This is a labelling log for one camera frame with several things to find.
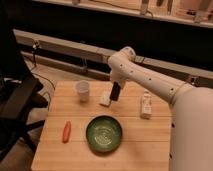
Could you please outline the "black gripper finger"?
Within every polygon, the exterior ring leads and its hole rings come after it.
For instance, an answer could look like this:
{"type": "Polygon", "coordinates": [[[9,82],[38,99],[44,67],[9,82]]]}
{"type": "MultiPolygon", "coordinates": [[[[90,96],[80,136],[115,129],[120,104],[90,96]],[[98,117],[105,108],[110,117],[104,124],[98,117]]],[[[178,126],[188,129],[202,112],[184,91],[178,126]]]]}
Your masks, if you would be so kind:
{"type": "Polygon", "coordinates": [[[113,83],[113,87],[112,87],[112,91],[111,91],[111,94],[110,94],[110,99],[112,101],[117,101],[118,100],[119,94],[120,94],[120,90],[121,90],[120,85],[117,82],[114,82],[113,83]]]}

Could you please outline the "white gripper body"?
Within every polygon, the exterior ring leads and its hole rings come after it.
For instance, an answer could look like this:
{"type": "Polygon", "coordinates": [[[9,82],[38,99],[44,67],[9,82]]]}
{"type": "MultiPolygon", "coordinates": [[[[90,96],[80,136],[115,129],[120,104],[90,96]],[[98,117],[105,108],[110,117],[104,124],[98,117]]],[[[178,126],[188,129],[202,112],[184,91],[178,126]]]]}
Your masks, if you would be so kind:
{"type": "Polygon", "coordinates": [[[110,72],[110,81],[112,83],[116,82],[121,89],[123,89],[126,84],[126,78],[115,71],[110,72]]]}

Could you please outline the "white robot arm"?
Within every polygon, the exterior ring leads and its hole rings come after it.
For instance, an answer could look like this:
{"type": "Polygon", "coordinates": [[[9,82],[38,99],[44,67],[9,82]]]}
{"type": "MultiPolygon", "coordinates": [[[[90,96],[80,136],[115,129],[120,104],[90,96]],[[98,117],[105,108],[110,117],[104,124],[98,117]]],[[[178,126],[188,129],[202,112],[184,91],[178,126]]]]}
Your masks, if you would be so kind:
{"type": "Polygon", "coordinates": [[[169,171],[213,171],[213,89],[140,67],[135,57],[131,47],[111,55],[110,77],[120,88],[127,79],[134,81],[169,104],[169,171]]]}

